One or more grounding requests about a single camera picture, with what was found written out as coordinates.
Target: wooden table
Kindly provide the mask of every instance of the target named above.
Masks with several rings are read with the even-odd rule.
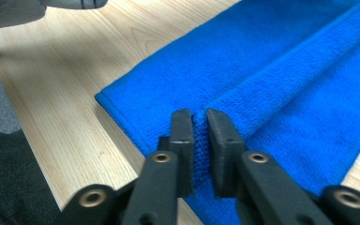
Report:
[[[84,186],[120,188],[143,164],[95,93],[236,2],[115,0],[0,29],[0,81],[61,208]],[[343,184],[360,189],[360,157]],[[201,223],[180,205],[179,224]]]

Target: towel fold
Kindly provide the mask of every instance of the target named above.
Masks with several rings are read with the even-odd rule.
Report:
[[[360,1],[242,1],[145,59],[96,95],[146,156],[171,113],[193,112],[196,196],[206,224],[236,224],[215,200],[205,112],[227,113],[252,150],[303,188],[338,184],[360,152]]]

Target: wood grain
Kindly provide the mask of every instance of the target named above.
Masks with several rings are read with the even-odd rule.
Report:
[[[0,80],[61,208],[84,186],[120,188],[143,164],[95,93],[236,2],[115,0],[0,29]],[[360,157],[344,184],[360,189]],[[184,202],[179,224],[201,224]]]

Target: blue towel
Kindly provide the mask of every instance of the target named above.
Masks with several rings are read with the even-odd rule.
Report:
[[[206,109],[227,113],[251,150],[301,187],[339,184],[360,152],[360,0],[247,0],[180,37],[96,95],[146,156],[189,108],[196,195],[205,224],[237,224],[214,198]]]

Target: black plastic part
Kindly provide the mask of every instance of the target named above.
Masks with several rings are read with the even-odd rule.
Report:
[[[169,149],[180,161],[179,198],[186,198],[193,193],[192,174],[194,164],[194,132],[191,113],[184,109],[172,114],[172,130],[169,138]]]
[[[248,151],[237,165],[263,224],[332,224],[272,157]]]
[[[240,186],[236,200],[236,211],[239,220],[244,225],[261,225],[263,224],[262,216],[253,202],[249,192],[245,186]]]
[[[247,150],[245,143],[226,113],[209,109],[207,119],[215,194],[234,198],[240,181],[235,162]]]
[[[123,225],[176,224],[178,164],[177,155],[170,151],[158,151],[146,158]]]
[[[122,220],[124,218],[125,212],[128,208],[128,203],[130,200],[130,196],[133,193],[133,189],[136,185],[137,179],[128,183],[127,185],[121,187],[117,191],[115,191],[115,200],[112,203],[112,225],[120,225],[122,224]]]
[[[113,220],[118,216],[113,213],[113,204],[115,202],[115,192],[112,188],[103,185],[92,185],[78,191],[67,204],[63,212],[55,220],[55,225],[106,225],[113,224]]]
[[[344,186],[331,186],[323,191],[322,210],[336,224],[360,225],[360,192]]]

